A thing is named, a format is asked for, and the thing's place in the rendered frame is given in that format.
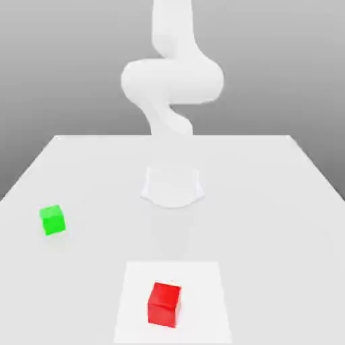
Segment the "small green cube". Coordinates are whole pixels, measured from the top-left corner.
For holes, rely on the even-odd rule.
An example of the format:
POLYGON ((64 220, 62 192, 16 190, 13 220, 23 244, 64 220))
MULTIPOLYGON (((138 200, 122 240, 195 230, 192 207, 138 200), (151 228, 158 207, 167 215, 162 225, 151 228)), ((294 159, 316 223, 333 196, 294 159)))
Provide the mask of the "small green cube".
POLYGON ((60 205, 41 208, 39 215, 46 236, 66 230, 65 218, 60 205))

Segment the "small red cube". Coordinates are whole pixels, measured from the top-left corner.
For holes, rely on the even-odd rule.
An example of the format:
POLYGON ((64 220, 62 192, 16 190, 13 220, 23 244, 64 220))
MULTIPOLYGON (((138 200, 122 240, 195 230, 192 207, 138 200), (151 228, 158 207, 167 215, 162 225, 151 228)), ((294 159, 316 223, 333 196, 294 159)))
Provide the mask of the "small red cube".
POLYGON ((148 323, 176 328, 181 290, 180 286, 155 282, 147 303, 148 323))

